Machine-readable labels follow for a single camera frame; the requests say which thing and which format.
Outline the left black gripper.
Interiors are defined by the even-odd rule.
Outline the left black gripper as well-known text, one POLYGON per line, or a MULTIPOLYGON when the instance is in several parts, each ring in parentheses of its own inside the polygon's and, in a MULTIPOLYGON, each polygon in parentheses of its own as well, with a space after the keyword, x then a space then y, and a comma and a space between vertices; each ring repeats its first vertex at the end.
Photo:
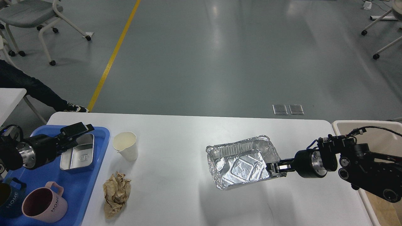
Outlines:
POLYGON ((24 139, 17 144, 17 150, 22 157, 22 166, 34 170, 53 162, 66 151, 65 146, 77 146, 77 138, 93 130, 91 124, 78 122, 61 128, 58 138, 35 135, 24 139))

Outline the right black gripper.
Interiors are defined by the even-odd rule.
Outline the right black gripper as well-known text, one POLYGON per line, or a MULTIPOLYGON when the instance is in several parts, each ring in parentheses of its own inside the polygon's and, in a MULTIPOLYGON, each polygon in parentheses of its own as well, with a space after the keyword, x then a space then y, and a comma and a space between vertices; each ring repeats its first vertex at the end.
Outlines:
POLYGON ((323 167, 321 154, 316 150, 300 150, 295 154, 294 159, 283 159, 274 161, 270 168, 274 173, 297 172, 303 178, 323 178, 327 170, 323 167))

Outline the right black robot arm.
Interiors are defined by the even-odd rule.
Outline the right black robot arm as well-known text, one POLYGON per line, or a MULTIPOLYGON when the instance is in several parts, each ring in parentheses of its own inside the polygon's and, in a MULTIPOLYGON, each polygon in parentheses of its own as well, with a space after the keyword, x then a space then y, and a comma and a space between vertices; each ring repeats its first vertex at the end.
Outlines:
POLYGON ((367 143, 358 143, 370 126, 353 129, 345 135, 319 137, 291 159, 267 163, 274 173, 297 172, 303 178, 323 178, 338 171, 352 189, 363 189, 388 202, 401 201, 401 157, 374 153, 367 143))

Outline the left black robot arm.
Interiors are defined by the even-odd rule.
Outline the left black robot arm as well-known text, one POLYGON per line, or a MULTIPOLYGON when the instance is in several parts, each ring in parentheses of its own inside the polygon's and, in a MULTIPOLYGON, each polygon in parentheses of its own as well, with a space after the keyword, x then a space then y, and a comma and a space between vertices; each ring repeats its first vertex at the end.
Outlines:
POLYGON ((11 124, 1 131, 1 165, 9 170, 18 170, 25 167, 29 170, 37 169, 45 164, 53 162, 56 157, 67 150, 76 147, 79 137, 87 134, 95 128, 91 124, 78 122, 62 127, 55 137, 39 134, 23 138, 20 126, 11 124), (7 129, 17 127, 20 131, 20 140, 4 135, 7 129))

